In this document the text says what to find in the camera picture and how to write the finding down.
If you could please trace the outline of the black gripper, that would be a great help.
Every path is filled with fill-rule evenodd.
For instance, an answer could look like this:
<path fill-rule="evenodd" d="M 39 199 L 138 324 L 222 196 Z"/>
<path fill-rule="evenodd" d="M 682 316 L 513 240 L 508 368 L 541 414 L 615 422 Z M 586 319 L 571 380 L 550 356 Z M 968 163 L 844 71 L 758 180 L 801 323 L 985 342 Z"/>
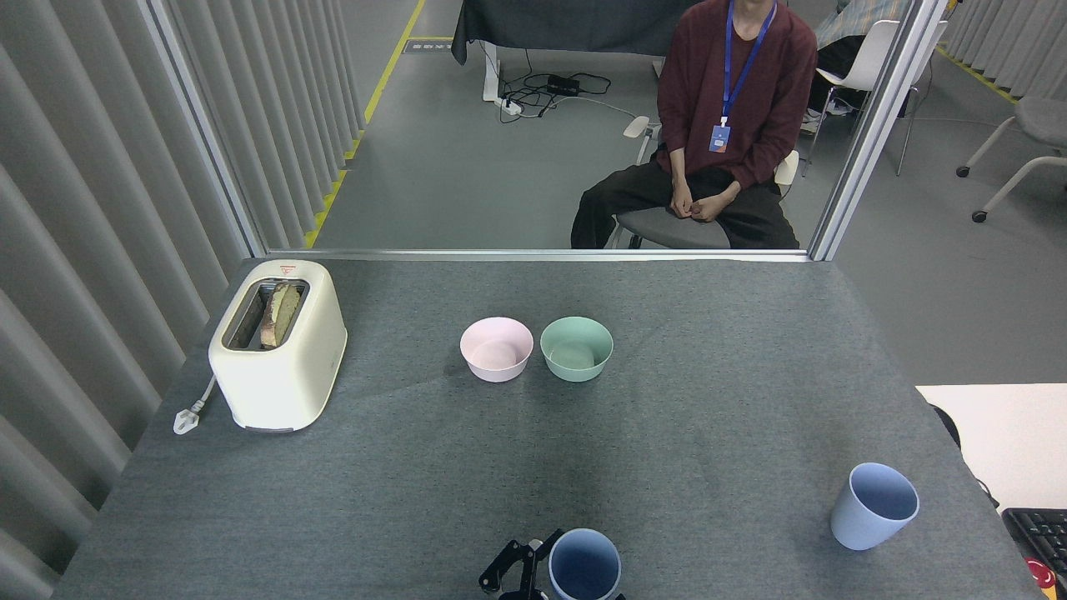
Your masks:
<path fill-rule="evenodd" d="M 542 542 L 534 539 L 530 542 L 521 544 L 512 539 L 503 547 L 496 558 L 493 559 L 483 573 L 478 577 L 478 585 L 483 593 L 499 600 L 550 600 L 550 594 L 538 589 L 537 571 L 538 566 L 548 559 L 550 551 L 556 542 L 564 535 L 563 528 L 556 528 L 552 535 Z M 519 577 L 517 588 L 511 590 L 503 589 L 503 578 L 509 569 L 521 563 L 522 572 Z M 623 593 L 619 593 L 614 600 L 625 600 Z"/>

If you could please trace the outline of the person's left hand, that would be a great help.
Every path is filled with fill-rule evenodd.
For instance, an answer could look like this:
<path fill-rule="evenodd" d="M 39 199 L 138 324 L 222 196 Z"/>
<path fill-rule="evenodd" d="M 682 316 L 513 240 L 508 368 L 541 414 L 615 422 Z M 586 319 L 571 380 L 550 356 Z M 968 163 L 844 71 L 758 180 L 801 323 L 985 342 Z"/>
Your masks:
<path fill-rule="evenodd" d="M 699 200 L 694 198 L 689 206 L 690 219 L 700 222 L 715 220 L 739 195 L 739 185 L 732 181 L 720 193 L 708 195 L 708 198 L 699 198 Z"/>

